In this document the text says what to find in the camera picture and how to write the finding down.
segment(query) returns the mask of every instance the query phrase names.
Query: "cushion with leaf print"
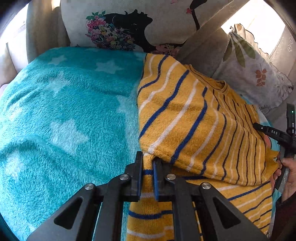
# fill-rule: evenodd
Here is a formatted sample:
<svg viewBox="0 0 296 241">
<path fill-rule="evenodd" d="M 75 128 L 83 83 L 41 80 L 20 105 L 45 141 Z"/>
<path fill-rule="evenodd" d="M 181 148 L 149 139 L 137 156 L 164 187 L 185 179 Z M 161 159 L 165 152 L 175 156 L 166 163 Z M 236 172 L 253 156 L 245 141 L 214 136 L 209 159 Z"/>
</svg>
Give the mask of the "cushion with leaf print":
<svg viewBox="0 0 296 241">
<path fill-rule="evenodd" d="M 223 59 L 212 78 L 224 80 L 249 103 L 266 114 L 279 106 L 292 92 L 287 76 L 235 32 L 229 33 Z"/>
</svg>

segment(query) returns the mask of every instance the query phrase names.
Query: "finger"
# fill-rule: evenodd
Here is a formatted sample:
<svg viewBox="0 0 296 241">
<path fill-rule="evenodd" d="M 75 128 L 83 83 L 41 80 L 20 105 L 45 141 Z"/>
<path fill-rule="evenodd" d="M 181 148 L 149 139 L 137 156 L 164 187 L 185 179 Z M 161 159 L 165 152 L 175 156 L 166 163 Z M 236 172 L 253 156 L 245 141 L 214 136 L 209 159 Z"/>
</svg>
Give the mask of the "finger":
<svg viewBox="0 0 296 241">
<path fill-rule="evenodd" d="M 283 158 L 281 160 L 285 167 L 288 167 L 292 172 L 296 172 L 296 161 L 294 158 Z"/>
<path fill-rule="evenodd" d="M 283 164 L 281 163 L 281 160 L 277 160 L 276 162 L 279 164 L 279 169 L 281 169 L 283 167 Z"/>
<path fill-rule="evenodd" d="M 277 169 L 275 172 L 274 172 L 275 175 L 277 176 L 280 176 L 281 175 L 281 169 Z"/>
</svg>

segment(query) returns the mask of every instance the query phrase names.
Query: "brown leaf print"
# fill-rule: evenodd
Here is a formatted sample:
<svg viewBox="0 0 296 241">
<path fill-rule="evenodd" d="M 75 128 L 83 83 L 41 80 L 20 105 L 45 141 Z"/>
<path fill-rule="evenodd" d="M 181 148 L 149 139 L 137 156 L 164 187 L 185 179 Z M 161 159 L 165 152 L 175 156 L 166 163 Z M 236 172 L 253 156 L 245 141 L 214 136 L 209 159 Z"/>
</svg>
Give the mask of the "brown leaf print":
<svg viewBox="0 0 296 241">
<path fill-rule="evenodd" d="M 255 73 L 256 73 L 256 79 L 257 79 L 257 84 L 256 86 L 264 86 L 265 85 L 265 80 L 266 80 L 266 73 L 267 73 L 267 70 L 266 69 L 263 69 L 262 70 L 262 67 L 260 65 L 260 68 L 261 70 L 256 70 Z"/>
</svg>

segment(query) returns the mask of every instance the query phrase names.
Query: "triangular cutout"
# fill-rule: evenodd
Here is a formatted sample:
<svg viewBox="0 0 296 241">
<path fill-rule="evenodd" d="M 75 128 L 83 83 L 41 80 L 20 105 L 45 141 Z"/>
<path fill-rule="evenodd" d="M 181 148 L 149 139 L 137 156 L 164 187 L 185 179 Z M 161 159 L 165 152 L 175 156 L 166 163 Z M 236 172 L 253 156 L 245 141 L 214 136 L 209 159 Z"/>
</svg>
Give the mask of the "triangular cutout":
<svg viewBox="0 0 296 241">
<path fill-rule="evenodd" d="M 214 197 L 213 202 L 225 229 L 240 224 L 240 220 L 218 198 Z"/>
<path fill-rule="evenodd" d="M 73 227 L 75 218 L 82 203 L 82 198 L 76 199 L 70 206 L 65 209 L 59 216 L 54 219 L 54 223 L 66 229 Z"/>
</svg>

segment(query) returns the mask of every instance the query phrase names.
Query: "silver bolt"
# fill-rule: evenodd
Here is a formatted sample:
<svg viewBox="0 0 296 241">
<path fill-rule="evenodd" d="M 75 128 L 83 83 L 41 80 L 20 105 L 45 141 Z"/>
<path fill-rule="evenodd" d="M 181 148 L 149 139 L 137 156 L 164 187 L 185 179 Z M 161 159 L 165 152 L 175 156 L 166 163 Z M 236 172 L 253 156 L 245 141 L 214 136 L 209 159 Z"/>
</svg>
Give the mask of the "silver bolt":
<svg viewBox="0 0 296 241">
<path fill-rule="evenodd" d="M 211 184 L 209 184 L 209 183 L 202 183 L 202 188 L 203 189 L 210 189 L 211 188 Z"/>
<path fill-rule="evenodd" d="M 94 188 L 94 185 L 93 185 L 92 183 L 88 183 L 88 184 L 86 184 L 86 185 L 84 186 L 84 188 L 85 188 L 86 190 L 91 190 L 91 189 Z"/>
<path fill-rule="evenodd" d="M 175 180 L 176 179 L 176 175 L 170 173 L 170 174 L 167 175 L 167 179 L 169 179 L 169 180 Z"/>
<path fill-rule="evenodd" d="M 129 175 L 127 175 L 127 174 L 122 174 L 122 175 L 120 175 L 119 178 L 120 178 L 120 180 L 125 181 L 125 180 L 129 179 Z"/>
</svg>

